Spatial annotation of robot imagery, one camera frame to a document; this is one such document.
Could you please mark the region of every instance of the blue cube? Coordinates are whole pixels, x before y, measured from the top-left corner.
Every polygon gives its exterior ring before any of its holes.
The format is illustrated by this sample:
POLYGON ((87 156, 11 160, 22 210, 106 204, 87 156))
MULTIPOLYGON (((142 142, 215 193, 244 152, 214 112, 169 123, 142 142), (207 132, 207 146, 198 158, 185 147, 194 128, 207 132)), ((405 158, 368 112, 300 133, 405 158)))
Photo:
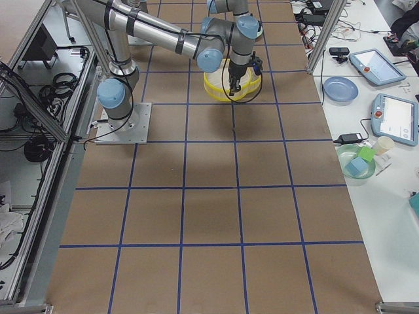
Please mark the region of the blue cube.
POLYGON ((357 177, 368 169, 368 163, 362 159, 362 157, 357 157, 351 160, 351 162, 346 165, 345 169, 348 170, 351 176, 357 177))

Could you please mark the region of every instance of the floor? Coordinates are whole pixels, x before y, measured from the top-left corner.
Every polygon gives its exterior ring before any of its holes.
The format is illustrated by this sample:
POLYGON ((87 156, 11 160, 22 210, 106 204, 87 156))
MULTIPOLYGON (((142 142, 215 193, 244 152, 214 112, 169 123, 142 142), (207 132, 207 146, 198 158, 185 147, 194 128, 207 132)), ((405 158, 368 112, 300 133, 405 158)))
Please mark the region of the floor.
MULTIPOLYGON (((178 1, 149 11, 198 31, 205 1, 178 1)), ((264 82, 249 105, 212 100, 194 61, 132 49, 134 97, 153 102, 149 142, 88 145, 47 297, 55 313, 375 313, 291 6, 250 10, 264 22, 264 82)))

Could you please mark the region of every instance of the paper cup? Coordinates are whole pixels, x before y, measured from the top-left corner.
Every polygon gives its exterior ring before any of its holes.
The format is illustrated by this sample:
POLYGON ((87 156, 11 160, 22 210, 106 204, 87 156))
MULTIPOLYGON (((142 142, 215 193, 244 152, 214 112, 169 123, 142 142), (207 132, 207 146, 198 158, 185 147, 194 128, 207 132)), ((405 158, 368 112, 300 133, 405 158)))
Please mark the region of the paper cup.
POLYGON ((381 155, 394 147, 394 141, 388 136, 380 136, 373 146, 377 155, 381 155))

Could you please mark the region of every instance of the white table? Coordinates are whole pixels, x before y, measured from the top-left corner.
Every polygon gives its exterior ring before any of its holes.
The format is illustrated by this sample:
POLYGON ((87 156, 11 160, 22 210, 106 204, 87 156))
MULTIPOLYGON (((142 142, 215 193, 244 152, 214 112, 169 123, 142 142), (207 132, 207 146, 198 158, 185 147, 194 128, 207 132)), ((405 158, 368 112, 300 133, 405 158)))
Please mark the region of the white table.
MULTIPOLYGON (((389 25, 382 17, 380 10, 375 5, 373 0, 366 0, 366 5, 363 5, 361 1, 351 1, 351 5, 345 8, 348 13, 348 17, 341 17, 340 20, 349 22, 351 24, 356 24, 354 27, 359 28, 365 31, 387 31, 390 30, 389 25)), ((323 66, 323 76, 333 77, 333 76, 343 76, 343 77, 359 77, 361 74, 357 72, 355 67, 349 62, 345 62, 339 65, 329 54, 330 47, 348 47, 350 52, 359 52, 367 49, 378 49, 387 57, 391 62, 398 62, 402 60, 407 60, 406 57, 394 57, 389 51, 386 43, 383 40, 383 37, 386 36, 386 33, 365 33, 358 30, 352 31, 350 26, 338 23, 340 26, 345 26, 349 30, 345 32, 347 39, 357 39, 359 35, 361 38, 358 41, 343 41, 331 37, 326 45, 324 66, 323 66)), ((397 67, 406 75, 417 77, 416 71, 413 69, 412 65, 409 62, 400 63, 397 67)), ((317 64, 317 67, 314 70, 314 76, 320 76, 321 73, 321 61, 317 64)))
MULTIPOLYGON (((343 133, 365 135, 359 121, 370 117, 372 102, 380 92, 410 100, 419 94, 419 77, 380 89, 363 77, 350 80, 359 95, 349 105, 325 96, 323 108, 333 139, 343 133)), ((315 77, 315 82, 321 95, 320 78, 315 77)), ((396 143, 388 154, 392 165, 380 175, 358 181, 346 178, 346 183, 383 301, 418 302, 419 219, 408 200, 412 191, 419 191, 419 148, 396 143)))

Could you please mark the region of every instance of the green bowl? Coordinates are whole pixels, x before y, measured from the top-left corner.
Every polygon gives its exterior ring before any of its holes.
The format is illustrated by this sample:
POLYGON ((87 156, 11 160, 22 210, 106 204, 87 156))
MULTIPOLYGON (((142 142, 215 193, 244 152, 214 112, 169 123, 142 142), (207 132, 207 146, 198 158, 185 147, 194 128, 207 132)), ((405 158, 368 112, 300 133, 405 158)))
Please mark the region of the green bowl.
POLYGON ((345 144, 338 148, 337 154, 340 162, 340 167, 345 176, 354 179, 366 179, 369 178, 375 172, 375 161, 371 160, 368 163, 368 168, 361 172, 359 175, 353 176, 348 170, 346 170, 346 165, 348 165, 354 158, 358 156, 358 152, 361 150, 361 147, 354 144, 345 144))

